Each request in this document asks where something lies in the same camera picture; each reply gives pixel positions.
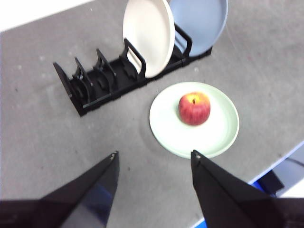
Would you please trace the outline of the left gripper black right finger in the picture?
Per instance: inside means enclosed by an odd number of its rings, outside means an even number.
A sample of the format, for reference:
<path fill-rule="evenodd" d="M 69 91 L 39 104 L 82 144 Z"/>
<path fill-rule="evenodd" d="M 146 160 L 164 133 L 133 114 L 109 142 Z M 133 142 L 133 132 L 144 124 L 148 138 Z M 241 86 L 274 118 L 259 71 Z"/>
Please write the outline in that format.
<path fill-rule="evenodd" d="M 275 198 L 193 150 L 192 182 L 208 228 L 302 228 L 304 200 Z"/>

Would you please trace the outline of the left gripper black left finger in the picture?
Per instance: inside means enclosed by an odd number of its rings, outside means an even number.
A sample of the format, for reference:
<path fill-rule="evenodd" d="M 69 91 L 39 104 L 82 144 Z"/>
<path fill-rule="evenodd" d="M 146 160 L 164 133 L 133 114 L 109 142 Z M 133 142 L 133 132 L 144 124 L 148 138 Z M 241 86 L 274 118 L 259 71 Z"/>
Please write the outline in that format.
<path fill-rule="evenodd" d="M 0 202 L 2 228 L 105 228 L 118 186 L 119 152 L 40 199 Z"/>

